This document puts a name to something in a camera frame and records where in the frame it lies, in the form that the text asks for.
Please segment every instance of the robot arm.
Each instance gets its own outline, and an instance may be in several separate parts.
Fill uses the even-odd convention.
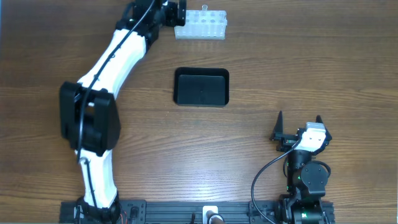
[[[130,9],[132,16],[127,15]],[[159,29],[185,25],[185,10],[185,0],[179,5],[164,0],[130,3],[95,66],[78,83],[62,85],[62,136],[78,155],[85,183],[85,196],[78,200],[78,217],[88,215],[112,223],[118,220],[120,205],[113,180],[112,150],[121,125],[115,100],[132,68],[157,40]]]

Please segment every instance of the white connector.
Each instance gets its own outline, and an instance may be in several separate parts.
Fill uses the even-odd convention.
[[[174,28],[176,39],[224,40],[228,21],[226,11],[187,10],[185,26]]]

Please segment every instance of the wooden surface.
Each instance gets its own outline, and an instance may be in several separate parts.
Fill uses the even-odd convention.
[[[108,46],[128,0],[5,0],[0,64],[0,222],[57,222],[61,201],[83,194],[60,135],[58,90]],[[224,9],[225,41],[179,40],[171,28],[126,80],[114,150],[121,198],[249,201],[257,171],[280,155],[267,138],[322,118],[333,135],[317,159],[332,175],[326,200],[338,223],[396,223],[398,1],[188,0]],[[179,107],[177,67],[231,75],[225,108]],[[285,192],[282,163],[257,198]]]

